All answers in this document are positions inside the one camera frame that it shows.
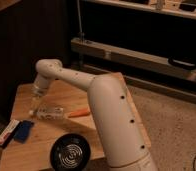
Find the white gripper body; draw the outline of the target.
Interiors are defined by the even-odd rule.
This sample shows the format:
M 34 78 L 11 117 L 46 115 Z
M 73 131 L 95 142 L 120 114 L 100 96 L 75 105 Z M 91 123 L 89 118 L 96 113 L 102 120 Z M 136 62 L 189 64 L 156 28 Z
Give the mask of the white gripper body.
M 51 82 L 51 79 L 45 78 L 41 75 L 37 75 L 33 83 L 33 93 L 37 96 L 44 96 L 47 93 Z

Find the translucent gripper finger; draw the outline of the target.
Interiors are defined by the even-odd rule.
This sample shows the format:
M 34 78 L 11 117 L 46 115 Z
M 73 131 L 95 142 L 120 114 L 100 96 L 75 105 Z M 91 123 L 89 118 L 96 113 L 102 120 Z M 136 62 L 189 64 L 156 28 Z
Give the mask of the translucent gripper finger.
M 34 113 L 35 111 L 38 110 L 40 106 L 41 98 L 39 96 L 33 96 L 32 101 L 30 104 L 30 112 Z

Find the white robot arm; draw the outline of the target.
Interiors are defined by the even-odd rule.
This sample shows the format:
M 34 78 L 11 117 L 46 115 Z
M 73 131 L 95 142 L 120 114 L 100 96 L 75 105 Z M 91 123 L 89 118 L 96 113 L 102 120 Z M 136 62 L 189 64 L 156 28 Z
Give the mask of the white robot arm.
M 35 65 L 30 115 L 36 115 L 41 98 L 58 79 L 84 90 L 110 171 L 158 171 L 123 82 L 111 74 L 94 75 L 66 69 L 58 59 L 41 59 Z

